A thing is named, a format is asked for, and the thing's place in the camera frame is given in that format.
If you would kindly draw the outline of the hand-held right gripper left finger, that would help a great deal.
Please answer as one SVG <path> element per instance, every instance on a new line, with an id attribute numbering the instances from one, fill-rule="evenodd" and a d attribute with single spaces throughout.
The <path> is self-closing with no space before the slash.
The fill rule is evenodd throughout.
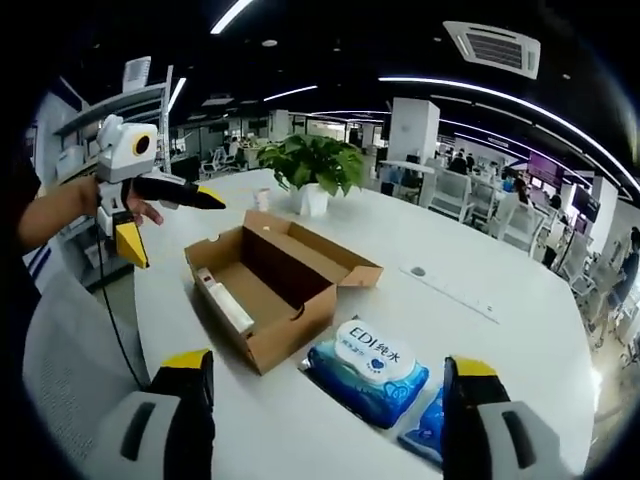
<path id="1" fill-rule="evenodd" d="M 87 479 L 210 479 L 216 434 L 214 358 L 202 349 L 166 360 L 144 391 L 101 422 Z"/>

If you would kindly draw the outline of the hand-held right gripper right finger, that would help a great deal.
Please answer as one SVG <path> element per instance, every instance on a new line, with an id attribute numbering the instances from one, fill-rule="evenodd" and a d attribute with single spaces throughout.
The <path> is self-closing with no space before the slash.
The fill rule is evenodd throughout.
<path id="1" fill-rule="evenodd" d="M 445 479 L 561 479 L 560 440 L 527 404 L 512 400 L 497 372 L 480 360 L 444 364 Z"/>

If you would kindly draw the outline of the person's left hand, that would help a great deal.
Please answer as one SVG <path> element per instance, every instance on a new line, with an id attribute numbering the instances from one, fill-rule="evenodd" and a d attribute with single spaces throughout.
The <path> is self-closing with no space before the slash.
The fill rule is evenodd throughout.
<path id="1" fill-rule="evenodd" d="M 86 215 L 95 215 L 97 212 L 98 181 L 93 174 L 79 177 L 72 181 L 80 190 L 82 210 Z M 143 224 L 145 218 L 151 220 L 156 225 L 162 225 L 163 216 L 147 201 L 140 197 L 136 191 L 130 187 L 125 197 L 126 205 L 132 212 L 134 220 L 138 226 Z"/>

